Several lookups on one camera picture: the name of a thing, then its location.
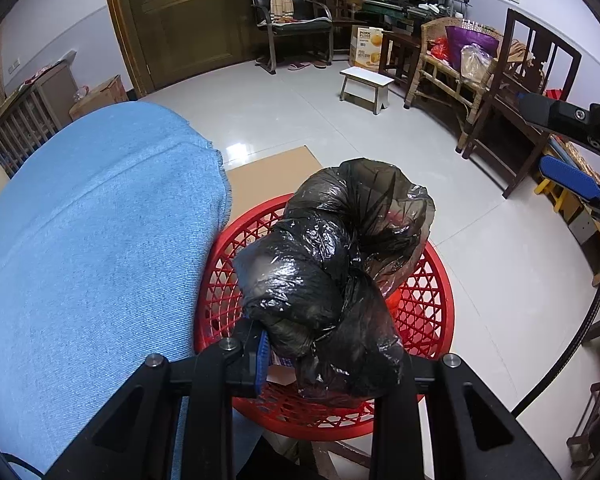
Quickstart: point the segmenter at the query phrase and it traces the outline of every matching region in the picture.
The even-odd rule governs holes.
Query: double door
[[[251,0],[129,0],[156,89],[253,57]]]

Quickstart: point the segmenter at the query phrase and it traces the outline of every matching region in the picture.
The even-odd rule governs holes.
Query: black cable
[[[36,475],[36,476],[38,476],[40,478],[42,478],[44,476],[40,471],[38,471],[31,464],[25,462],[24,460],[19,459],[17,456],[14,456],[14,455],[9,454],[9,453],[3,453],[2,456],[10,464],[19,465],[20,467],[23,467],[27,471],[33,473],[34,475]]]
[[[576,332],[576,335],[573,337],[569,346],[567,346],[566,350],[562,353],[559,359],[555,362],[555,365],[547,372],[547,374],[542,378],[542,380],[536,384],[533,390],[531,390],[526,397],[522,399],[518,405],[511,410],[511,415],[517,417],[520,413],[524,412],[529,405],[538,398],[538,396],[546,390],[546,388],[551,384],[554,379],[558,376],[558,374],[563,370],[563,368],[567,365],[567,363],[571,360],[573,355],[576,353],[576,350],[581,345],[584,336],[591,328],[593,321],[596,319],[598,315],[598,311],[600,310],[600,285],[598,286],[598,290],[596,291],[596,295],[593,298],[593,302],[589,307],[589,311],[587,312],[587,316],[584,321],[580,325],[580,328]]]

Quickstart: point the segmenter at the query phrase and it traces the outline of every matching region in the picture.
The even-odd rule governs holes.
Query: beige checkered scarf
[[[294,21],[294,3],[292,0],[271,0],[271,21],[286,23]]]

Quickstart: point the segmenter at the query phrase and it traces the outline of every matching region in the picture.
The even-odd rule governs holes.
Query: tiled floor
[[[456,306],[453,350],[508,408],[560,355],[593,298],[592,273],[564,221],[527,179],[509,200],[456,138],[424,111],[390,107],[378,116],[340,102],[346,62],[271,76],[252,63],[203,74],[150,95],[190,121],[222,151],[227,169],[307,145],[324,166],[365,156],[400,167],[436,203],[430,240],[449,274]],[[350,84],[347,90],[370,96]],[[579,349],[554,384],[520,417],[564,478],[565,440],[600,378],[594,353]],[[368,449],[369,438],[356,439]],[[430,460],[427,474],[433,476]],[[339,463],[343,478],[365,471]]]

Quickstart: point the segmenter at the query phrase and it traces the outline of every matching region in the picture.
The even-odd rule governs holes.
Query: red object
[[[440,36],[433,42],[431,55],[442,61],[449,61],[449,43],[444,36]]]
[[[544,95],[546,97],[559,101],[560,97],[562,97],[562,90],[547,90],[546,92],[544,92]]]
[[[242,294],[231,260],[241,248],[269,232],[291,197],[289,194],[273,198],[247,211],[213,244],[198,297],[196,352],[230,335],[242,315]],[[416,270],[388,298],[387,304],[406,351],[432,359],[449,352],[454,300],[445,269],[431,244],[427,242]],[[266,383],[259,398],[234,399],[234,408],[270,431],[314,442],[343,440],[373,431],[372,400],[352,410],[328,408],[305,401],[295,383]]]

